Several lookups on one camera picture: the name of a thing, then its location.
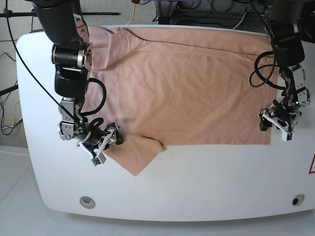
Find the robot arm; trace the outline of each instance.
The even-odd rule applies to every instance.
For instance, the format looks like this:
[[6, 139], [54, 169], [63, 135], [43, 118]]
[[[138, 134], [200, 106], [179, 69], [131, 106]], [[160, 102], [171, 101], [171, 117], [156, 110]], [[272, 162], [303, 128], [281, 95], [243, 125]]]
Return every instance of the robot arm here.
[[[94, 165], [106, 160], [102, 151], [115, 143], [122, 144], [123, 137], [115, 123], [100, 129], [103, 118], [88, 123], [86, 116], [96, 114], [106, 100], [104, 84], [89, 78], [92, 65], [93, 45], [89, 42], [89, 33], [82, 18], [79, 0], [38, 0], [33, 1], [37, 16], [49, 39], [54, 43], [52, 63], [56, 67], [55, 91], [63, 98], [60, 109], [62, 121], [58, 126], [63, 140], [77, 139], [92, 157]], [[98, 83], [103, 91], [103, 100], [98, 108], [91, 112], [81, 112], [85, 102], [85, 93], [89, 83]]]
[[284, 141], [294, 140], [294, 127], [302, 113], [301, 107], [310, 104], [310, 93], [305, 86], [305, 71], [300, 63], [304, 50], [300, 40], [299, 18], [305, 2], [312, 0], [266, 0], [264, 21], [271, 33], [273, 54], [279, 74], [285, 82], [283, 99], [274, 100], [268, 108], [260, 109], [260, 130], [266, 131], [275, 125], [282, 131]]

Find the wrinkled fabric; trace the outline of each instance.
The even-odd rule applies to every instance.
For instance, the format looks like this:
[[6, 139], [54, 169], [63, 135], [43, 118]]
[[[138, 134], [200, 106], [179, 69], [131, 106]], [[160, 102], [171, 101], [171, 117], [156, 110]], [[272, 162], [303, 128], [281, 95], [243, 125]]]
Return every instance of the wrinkled fabric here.
[[[89, 121], [102, 117], [103, 128], [112, 122], [121, 126], [124, 144], [105, 153], [133, 175], [162, 146], [269, 144], [270, 131], [260, 131], [257, 114], [276, 91], [249, 84], [257, 55], [270, 51], [264, 36], [164, 28], [89, 27], [89, 33], [90, 77], [107, 90], [104, 107]], [[260, 65], [272, 63], [263, 58]], [[261, 81], [254, 76], [253, 83]], [[89, 84], [83, 111], [95, 109], [101, 98], [100, 87]]]

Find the white table surface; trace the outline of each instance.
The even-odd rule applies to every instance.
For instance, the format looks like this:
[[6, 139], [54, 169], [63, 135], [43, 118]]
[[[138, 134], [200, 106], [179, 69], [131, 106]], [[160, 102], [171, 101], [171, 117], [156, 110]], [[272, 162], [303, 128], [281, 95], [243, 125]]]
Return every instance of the white table surface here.
[[[54, 91], [52, 45], [44, 33], [23, 35], [17, 43], [27, 66], [60, 101]], [[136, 177], [110, 158], [94, 167], [75, 140], [62, 141], [57, 105], [17, 59], [25, 133], [45, 205], [76, 214], [148, 221], [231, 220], [314, 209], [315, 174], [309, 169], [315, 152], [315, 46], [303, 46], [311, 105], [301, 109], [294, 142], [283, 142], [273, 128], [267, 146], [170, 146]], [[293, 206], [298, 194], [305, 200]], [[95, 208], [83, 208], [82, 196], [93, 198]]]

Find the warning sign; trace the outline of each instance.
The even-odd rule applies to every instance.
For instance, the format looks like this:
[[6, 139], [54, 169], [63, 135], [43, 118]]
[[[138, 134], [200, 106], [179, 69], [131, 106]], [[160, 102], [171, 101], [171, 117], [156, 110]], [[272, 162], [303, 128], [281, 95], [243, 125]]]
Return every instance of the warning sign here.
[[314, 154], [314, 157], [313, 157], [313, 161], [312, 161], [312, 164], [311, 164], [311, 167], [310, 167], [309, 174], [315, 174], [315, 164], [314, 164], [314, 161], [315, 161], [315, 154]]

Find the black circular port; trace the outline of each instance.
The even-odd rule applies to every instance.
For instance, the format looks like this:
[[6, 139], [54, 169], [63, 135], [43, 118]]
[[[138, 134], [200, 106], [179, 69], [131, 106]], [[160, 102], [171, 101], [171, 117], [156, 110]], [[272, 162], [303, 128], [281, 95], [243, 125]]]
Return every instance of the black circular port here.
[[303, 194], [299, 194], [295, 198], [293, 198], [292, 205], [297, 207], [297, 206], [301, 205], [304, 202], [304, 200], [305, 200], [305, 196]]
[[95, 202], [92, 198], [90, 197], [81, 197], [80, 198], [80, 204], [84, 207], [84, 208], [87, 208], [87, 209], [92, 209], [95, 207]]
[[298, 202], [299, 202], [299, 200], [298, 200], [297, 198], [295, 198], [295, 199], [293, 200], [293, 205], [298, 204]]

